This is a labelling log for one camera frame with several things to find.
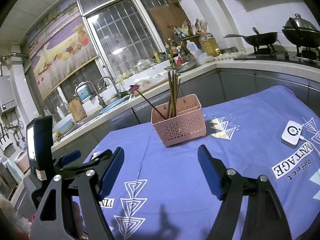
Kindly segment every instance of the pink plastic basket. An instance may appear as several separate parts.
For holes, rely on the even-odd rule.
[[[168,104],[156,108],[167,115]],[[152,109],[151,123],[166,147],[206,135],[201,104],[195,94],[178,98],[177,116],[164,120],[157,111]]]

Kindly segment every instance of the frying pan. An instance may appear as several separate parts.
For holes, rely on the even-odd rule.
[[[300,47],[318,48],[320,46],[319,31],[298,27],[291,17],[289,21],[293,27],[282,30],[288,41]]]
[[[238,35],[238,34],[228,34],[228,35],[224,36],[224,38],[236,38],[236,37],[242,37],[242,38],[244,38],[244,40],[248,44],[250,44],[254,47],[259,47],[259,46],[266,46],[266,45],[274,44],[278,38],[278,33],[277,32],[262,33],[262,34],[251,35],[251,36],[243,36],[243,35]]]

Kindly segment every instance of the water heater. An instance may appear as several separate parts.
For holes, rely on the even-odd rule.
[[[0,115],[8,113],[17,107],[10,76],[0,77]]]

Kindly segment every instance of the faucet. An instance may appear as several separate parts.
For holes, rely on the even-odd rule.
[[[116,87],[116,84],[114,83],[114,81],[113,81],[113,79],[112,79],[111,77],[104,76],[104,77],[100,78],[100,79],[99,79],[99,82],[98,82],[98,87],[100,86],[100,85],[99,85],[99,84],[100,84],[100,81],[101,81],[101,79],[103,79],[103,78],[107,78],[107,79],[109,79],[109,80],[111,81],[111,83],[113,84],[113,86],[114,86],[115,89],[116,89],[116,92],[117,92],[118,96],[121,97],[121,93],[120,93],[120,91],[118,90],[118,88]]]
[[[99,100],[99,105],[102,106],[102,108],[107,107],[106,103],[104,102],[103,98],[100,96],[99,92],[97,91],[96,87],[92,84],[91,81],[86,81],[84,83],[82,83],[81,85],[76,86],[75,92],[76,92],[76,96],[79,96],[77,89],[79,87],[82,87],[84,84],[90,83],[94,89],[94,91],[96,92],[97,96],[98,96],[98,100]]]

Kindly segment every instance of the wall mural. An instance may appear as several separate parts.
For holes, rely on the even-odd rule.
[[[42,98],[96,56],[76,0],[52,10],[28,35],[32,69]]]

